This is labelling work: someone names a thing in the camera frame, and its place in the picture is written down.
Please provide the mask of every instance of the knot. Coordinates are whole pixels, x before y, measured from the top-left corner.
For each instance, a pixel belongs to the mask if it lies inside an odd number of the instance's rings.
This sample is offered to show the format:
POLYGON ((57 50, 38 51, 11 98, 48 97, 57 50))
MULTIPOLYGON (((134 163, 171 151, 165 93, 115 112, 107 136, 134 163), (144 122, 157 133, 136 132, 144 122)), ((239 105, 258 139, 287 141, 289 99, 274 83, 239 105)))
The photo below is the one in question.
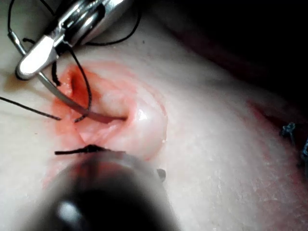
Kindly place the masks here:
POLYGON ((282 136, 285 136, 286 134, 292 135, 294 129, 295 129, 295 123, 291 122, 288 125, 282 127, 281 134, 282 136))

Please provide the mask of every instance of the dark cylindrical object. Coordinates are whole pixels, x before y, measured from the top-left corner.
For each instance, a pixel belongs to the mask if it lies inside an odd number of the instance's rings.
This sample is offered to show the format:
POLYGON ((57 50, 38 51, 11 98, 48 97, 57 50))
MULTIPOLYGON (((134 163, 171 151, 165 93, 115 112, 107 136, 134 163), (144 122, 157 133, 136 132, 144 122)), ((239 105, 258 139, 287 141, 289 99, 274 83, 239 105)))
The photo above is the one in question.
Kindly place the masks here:
POLYGON ((85 154, 47 194, 22 230, 179 230, 157 171, 124 152, 85 154))

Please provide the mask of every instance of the pale skin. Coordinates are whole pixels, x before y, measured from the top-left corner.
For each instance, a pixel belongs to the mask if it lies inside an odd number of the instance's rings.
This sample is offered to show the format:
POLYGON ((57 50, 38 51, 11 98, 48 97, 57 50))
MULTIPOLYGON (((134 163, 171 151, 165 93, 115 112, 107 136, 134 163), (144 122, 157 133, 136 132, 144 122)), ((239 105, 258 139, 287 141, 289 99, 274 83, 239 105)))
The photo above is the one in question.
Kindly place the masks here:
MULTIPOLYGON (((37 39, 44 25, 35 21, 49 18, 38 3, 34 6, 16 3, 12 28, 21 38, 37 39)), ((0 18, 1 96, 52 113, 54 98, 37 79, 21 82, 13 76, 20 55, 6 37, 7 9, 8 1, 0 18)), ((158 92, 167 115, 167 138, 149 161, 167 172, 164 186, 181 228, 306 230, 307 184, 303 170, 295 166, 297 152, 268 119, 302 121, 295 109, 195 54, 153 12, 143 14, 136 34, 123 44, 83 47, 76 55, 84 65, 113 62, 125 67, 136 81, 158 92)), ((109 32, 104 39, 122 37, 134 20, 128 14, 114 28, 120 32, 109 32)), ((71 57, 62 57, 59 75, 72 64, 71 57)), ((45 73, 50 76, 50 69, 45 73)), ((54 132, 56 121, 0 104, 0 229, 12 230, 71 157, 53 155, 70 148, 54 132)), ((131 154, 144 158, 140 153, 131 154)))

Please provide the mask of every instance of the blue suture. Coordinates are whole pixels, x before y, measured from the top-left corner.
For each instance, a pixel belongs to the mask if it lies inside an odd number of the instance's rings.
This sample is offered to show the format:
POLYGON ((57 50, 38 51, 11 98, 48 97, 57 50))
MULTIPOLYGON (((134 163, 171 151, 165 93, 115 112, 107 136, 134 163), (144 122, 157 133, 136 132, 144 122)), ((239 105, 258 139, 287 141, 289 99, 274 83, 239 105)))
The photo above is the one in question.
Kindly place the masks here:
POLYGON ((294 135, 293 135, 293 131, 294 131, 295 127, 296 127, 295 123, 291 122, 288 125, 283 126, 282 130, 280 132, 280 135, 282 137, 286 137, 287 135, 290 136, 292 145, 295 145, 295 140, 294 140, 294 135))
POLYGON ((308 179, 308 138, 306 140, 305 146, 301 152, 300 158, 305 162, 305 177, 308 179))

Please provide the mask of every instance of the dark background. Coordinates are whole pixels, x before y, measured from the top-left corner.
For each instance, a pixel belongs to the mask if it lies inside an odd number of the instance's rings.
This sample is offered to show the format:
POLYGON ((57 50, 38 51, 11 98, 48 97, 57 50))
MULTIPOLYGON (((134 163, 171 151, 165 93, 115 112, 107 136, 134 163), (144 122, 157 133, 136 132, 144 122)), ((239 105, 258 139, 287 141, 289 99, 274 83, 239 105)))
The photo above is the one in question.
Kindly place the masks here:
POLYGON ((249 71, 241 73, 241 67, 235 66, 240 79, 282 95, 308 115, 308 21, 304 2, 170 1, 183 8, 206 36, 223 49, 265 70, 252 77, 249 71))

